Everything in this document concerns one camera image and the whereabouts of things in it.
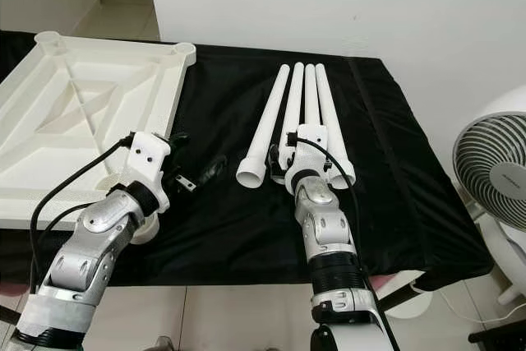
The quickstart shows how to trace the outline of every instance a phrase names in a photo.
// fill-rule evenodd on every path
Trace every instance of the black cloth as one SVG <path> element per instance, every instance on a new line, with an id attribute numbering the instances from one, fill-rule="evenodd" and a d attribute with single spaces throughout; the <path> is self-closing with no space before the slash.
<path id="1" fill-rule="evenodd" d="M 2 70 L 20 58 L 10 51 L 30 50 L 32 44 L 22 37 L 32 35 L 10 34 L 5 45 L 2 33 Z M 112 285 L 308 281 L 292 196 L 268 172 L 254 190 L 235 179 L 279 66 L 295 62 L 325 64 L 357 174 L 362 259 L 369 273 L 424 270 L 418 286 L 436 289 L 492 268 L 484 241 L 379 59 L 198 45 L 173 126 L 173 132 L 191 136 L 179 163 L 191 178 L 218 155 L 226 155 L 228 166 L 195 194 L 173 198 L 156 238 L 122 252 Z M 349 192 L 336 194 L 353 224 Z M 68 235 L 52 233 L 44 246 L 47 261 Z M 27 281 L 29 261 L 28 233 L 0 230 L 2 280 Z"/>

